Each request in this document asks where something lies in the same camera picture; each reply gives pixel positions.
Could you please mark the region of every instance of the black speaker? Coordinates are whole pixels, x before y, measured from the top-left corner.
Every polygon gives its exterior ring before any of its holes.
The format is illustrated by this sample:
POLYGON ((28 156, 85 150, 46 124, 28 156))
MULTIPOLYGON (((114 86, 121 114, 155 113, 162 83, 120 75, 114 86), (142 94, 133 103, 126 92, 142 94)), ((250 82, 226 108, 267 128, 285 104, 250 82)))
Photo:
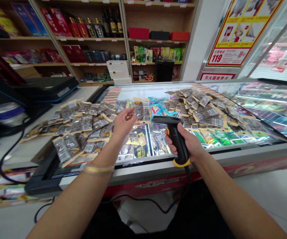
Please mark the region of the black speaker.
POLYGON ((158 60, 156 61, 156 80, 155 82, 171 81, 173 75, 174 61, 158 60))

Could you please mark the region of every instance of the blue box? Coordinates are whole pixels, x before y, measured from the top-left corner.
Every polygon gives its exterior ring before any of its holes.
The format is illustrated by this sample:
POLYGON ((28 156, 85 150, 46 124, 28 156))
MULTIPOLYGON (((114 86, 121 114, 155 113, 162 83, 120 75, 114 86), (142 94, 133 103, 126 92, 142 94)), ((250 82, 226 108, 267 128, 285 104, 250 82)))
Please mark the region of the blue box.
POLYGON ((29 3, 23 3, 26 11, 28 12, 29 16, 33 19, 33 21, 35 22, 35 25, 37 26, 37 28, 39 29, 39 31, 42 33, 42 35, 44 37, 49 37, 49 34, 47 33, 45 27, 43 26, 43 23, 40 21, 40 19, 38 18, 35 10, 33 9, 33 7, 29 4, 29 3))
POLYGON ((24 22, 24 24, 27 26, 28 30, 31 32, 31 34, 34 37, 42 37, 41 32, 38 30, 37 26, 31 19, 31 17, 28 15, 28 12, 26 11, 25 7, 21 3, 11 3, 12 7, 14 8, 15 12, 19 15, 21 20, 24 22))

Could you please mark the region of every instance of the poster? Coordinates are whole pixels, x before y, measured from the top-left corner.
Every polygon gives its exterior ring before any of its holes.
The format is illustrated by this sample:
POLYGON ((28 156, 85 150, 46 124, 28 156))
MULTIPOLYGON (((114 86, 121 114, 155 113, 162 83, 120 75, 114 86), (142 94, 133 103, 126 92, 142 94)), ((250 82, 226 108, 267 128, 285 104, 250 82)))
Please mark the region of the poster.
POLYGON ((241 67, 283 0, 233 0, 206 66, 241 67))
POLYGON ((200 80, 231 80, 235 74, 202 73, 200 80))

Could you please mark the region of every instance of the counter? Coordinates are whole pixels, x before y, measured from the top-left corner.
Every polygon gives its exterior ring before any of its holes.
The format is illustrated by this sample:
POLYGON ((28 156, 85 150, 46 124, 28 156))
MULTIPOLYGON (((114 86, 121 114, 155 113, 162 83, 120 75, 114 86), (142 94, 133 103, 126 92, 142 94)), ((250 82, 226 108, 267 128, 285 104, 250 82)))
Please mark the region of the counter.
MULTIPOLYGON (((100 89, 98 93, 100 96, 92 103, 100 103, 102 100, 115 103, 133 97, 167 99, 170 96, 165 93, 166 91, 191 86, 216 97, 232 99, 237 103, 240 112, 246 111, 247 114, 255 116, 269 130, 269 134, 264 136, 244 137, 233 134, 228 140, 229 145, 225 145, 223 141, 219 142, 218 138, 217 143, 213 141, 202 144, 231 177, 287 168, 286 85, 279 86, 261 79, 202 81, 202 84, 198 82, 126 84, 100 89)), ((150 110, 152 114, 156 113, 152 108, 150 110)), ((172 154, 155 151, 152 142, 154 126, 146 124, 144 127, 148 154, 142 158, 118 160, 104 197, 110 198, 122 194, 133 197, 144 196, 173 190, 184 186, 187 182, 184 170, 173 165, 172 154)), ((84 164, 80 163, 61 169, 57 153, 52 150, 25 186, 26 193, 40 198, 57 196, 76 178, 83 166, 84 164)), ((200 179, 200 174, 193 165, 190 165, 190 171, 192 181, 200 179)))

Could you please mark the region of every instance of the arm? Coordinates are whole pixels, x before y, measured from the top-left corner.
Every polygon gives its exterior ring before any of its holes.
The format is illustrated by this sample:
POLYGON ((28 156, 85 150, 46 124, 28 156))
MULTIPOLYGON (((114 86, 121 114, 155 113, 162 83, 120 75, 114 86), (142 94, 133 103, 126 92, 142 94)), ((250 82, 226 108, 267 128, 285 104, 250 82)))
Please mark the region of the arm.
MULTIPOLYGON (((186 131, 180 123, 178 130, 185 138, 191 162, 198 168, 236 238, 287 238, 287 234, 275 220, 203 149, 196 136, 186 131)), ((171 152, 177 155, 171 139, 167 136, 166 140, 171 152)))
MULTIPOLYGON (((92 164, 115 164, 121 147, 137 121, 133 110, 126 109, 116 117, 113 136, 92 164)), ((54 201, 27 238, 80 238, 96 212, 110 178, 111 175, 82 172, 54 201)))

